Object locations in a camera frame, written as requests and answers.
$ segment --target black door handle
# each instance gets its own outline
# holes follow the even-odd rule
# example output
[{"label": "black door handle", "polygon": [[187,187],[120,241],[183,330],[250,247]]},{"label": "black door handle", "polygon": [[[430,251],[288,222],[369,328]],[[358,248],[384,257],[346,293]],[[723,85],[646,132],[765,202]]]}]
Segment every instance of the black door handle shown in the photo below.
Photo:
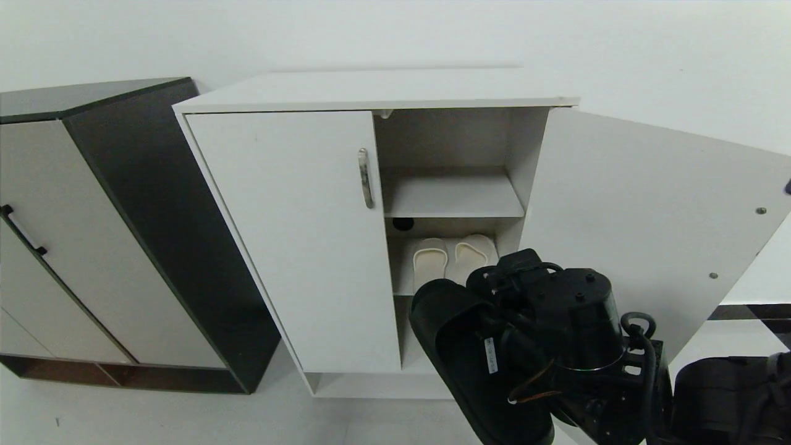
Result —
[{"label": "black door handle", "polygon": [[6,204],[0,207],[0,216],[2,216],[2,220],[5,221],[6,224],[8,224],[8,227],[11,228],[11,231],[17,235],[19,241],[21,241],[22,244],[24,244],[29,250],[38,253],[41,256],[47,254],[47,250],[43,246],[33,247],[33,244],[25,237],[25,234],[22,233],[22,230],[20,230],[19,226],[17,226],[17,224],[11,220],[12,213],[13,207],[10,205]]}]

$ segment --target slipper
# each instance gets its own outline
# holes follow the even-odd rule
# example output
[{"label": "slipper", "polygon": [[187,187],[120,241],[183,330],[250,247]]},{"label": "slipper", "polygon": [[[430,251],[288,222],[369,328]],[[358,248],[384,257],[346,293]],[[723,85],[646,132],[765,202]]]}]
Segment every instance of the slipper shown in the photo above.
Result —
[{"label": "slipper", "polygon": [[415,294],[409,321],[467,422],[489,445],[550,445],[554,426],[542,401],[513,405],[513,382],[502,370],[501,329],[494,306],[451,280],[434,280]]},{"label": "slipper", "polygon": [[448,278],[462,286],[473,271],[484,266],[494,266],[499,257],[491,238],[470,235],[456,245],[456,262],[448,270]]},{"label": "slipper", "polygon": [[412,256],[413,292],[417,292],[423,284],[431,280],[445,278],[445,266],[448,265],[448,251],[445,242],[440,238],[427,238],[418,243]]}]

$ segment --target black slipper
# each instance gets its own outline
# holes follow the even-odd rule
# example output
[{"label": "black slipper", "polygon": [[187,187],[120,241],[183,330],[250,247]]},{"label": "black slipper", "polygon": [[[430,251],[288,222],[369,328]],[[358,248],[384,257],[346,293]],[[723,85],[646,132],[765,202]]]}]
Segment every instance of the black slipper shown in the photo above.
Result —
[{"label": "black slipper", "polygon": [[499,372],[498,327],[490,302],[451,280],[434,280],[414,296],[409,319],[467,422],[487,445],[549,445],[547,404],[508,402],[514,385]]}]

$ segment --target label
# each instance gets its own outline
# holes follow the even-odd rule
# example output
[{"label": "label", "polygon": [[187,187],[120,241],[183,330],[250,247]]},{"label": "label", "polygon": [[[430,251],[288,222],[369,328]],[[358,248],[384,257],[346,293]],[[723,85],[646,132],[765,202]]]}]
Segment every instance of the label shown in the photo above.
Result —
[{"label": "label", "polygon": [[486,365],[489,367],[489,374],[494,374],[497,369],[497,353],[494,351],[494,338],[489,337],[483,341],[486,349]]}]

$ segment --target floor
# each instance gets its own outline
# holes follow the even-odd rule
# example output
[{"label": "floor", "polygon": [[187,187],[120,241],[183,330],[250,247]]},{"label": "floor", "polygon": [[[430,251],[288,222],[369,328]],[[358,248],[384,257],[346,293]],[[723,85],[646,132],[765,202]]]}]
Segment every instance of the floor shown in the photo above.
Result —
[{"label": "floor", "polygon": [[[787,349],[761,321],[708,321],[671,368]],[[0,405],[0,442],[13,445],[480,443],[450,401],[313,400],[282,346],[252,396],[30,382],[3,368]],[[556,429],[558,445],[578,436]]]}]

